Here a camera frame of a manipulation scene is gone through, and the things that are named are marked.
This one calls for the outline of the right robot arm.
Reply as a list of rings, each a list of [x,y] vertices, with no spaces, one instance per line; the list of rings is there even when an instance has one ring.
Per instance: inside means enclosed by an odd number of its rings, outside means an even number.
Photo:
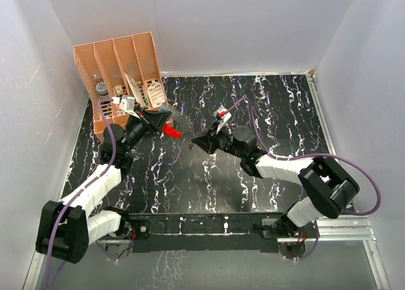
[[[219,149],[240,158],[243,171],[252,177],[280,179],[302,186],[306,198],[294,203],[270,225],[254,225],[254,231],[262,237],[297,237],[312,221],[321,217],[336,219],[359,192],[358,183],[333,158],[273,159],[258,147],[257,137],[249,127],[237,127],[232,134],[210,129],[191,143],[207,154]]]

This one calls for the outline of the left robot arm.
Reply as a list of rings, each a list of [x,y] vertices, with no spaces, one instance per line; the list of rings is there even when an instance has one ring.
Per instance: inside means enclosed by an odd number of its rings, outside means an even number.
[[[125,211],[112,207],[97,215],[96,205],[129,173],[131,150],[146,134],[160,134],[171,117],[169,111],[138,110],[126,127],[107,123],[94,173],[60,201],[48,201],[42,208],[35,242],[36,252],[78,263],[90,244],[112,234],[118,239],[130,233]]]

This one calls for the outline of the white packaged card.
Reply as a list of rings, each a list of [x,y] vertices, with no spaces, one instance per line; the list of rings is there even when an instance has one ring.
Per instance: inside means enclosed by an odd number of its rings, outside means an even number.
[[[136,102],[139,103],[141,108],[145,108],[146,102],[144,99],[144,94],[143,94],[142,88],[139,87],[137,85],[136,81],[131,76],[127,75],[126,73],[125,73],[125,78],[129,84],[129,87],[132,91],[132,94],[134,95]]]

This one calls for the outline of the small white box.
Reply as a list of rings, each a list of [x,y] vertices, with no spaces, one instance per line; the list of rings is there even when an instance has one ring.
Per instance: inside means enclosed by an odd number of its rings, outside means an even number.
[[[122,96],[123,95],[123,88],[122,85],[118,84],[114,86],[115,92],[117,96]]]

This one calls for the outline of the peach plastic desk organizer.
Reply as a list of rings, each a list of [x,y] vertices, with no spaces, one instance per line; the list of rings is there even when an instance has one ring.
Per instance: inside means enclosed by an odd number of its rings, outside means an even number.
[[[123,95],[134,97],[125,78],[126,73],[142,88],[146,102],[145,109],[159,110],[160,107],[150,106],[147,96],[148,82],[157,80],[163,85],[151,32],[75,46],[74,59],[92,102],[93,129],[99,141],[104,140],[103,132],[106,129],[101,113],[106,115],[109,123],[117,123],[121,126],[127,124],[129,115],[119,115],[115,104],[102,104],[101,108],[98,108],[97,104],[100,100],[96,93],[97,83],[106,83],[110,98],[121,97],[116,95],[114,89],[118,84],[122,85]]]

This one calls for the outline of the round metal tin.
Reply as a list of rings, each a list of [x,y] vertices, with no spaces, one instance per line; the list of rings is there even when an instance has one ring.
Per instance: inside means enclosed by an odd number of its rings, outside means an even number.
[[[99,100],[109,99],[109,93],[105,82],[99,82],[96,84],[96,93]]]

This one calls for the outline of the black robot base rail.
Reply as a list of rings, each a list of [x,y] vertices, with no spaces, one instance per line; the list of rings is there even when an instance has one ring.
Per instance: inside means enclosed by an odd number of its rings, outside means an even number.
[[[280,213],[140,214],[127,216],[122,235],[106,235],[108,249],[148,253],[155,251],[259,251],[302,257],[306,244],[316,239],[312,223],[282,230]]]

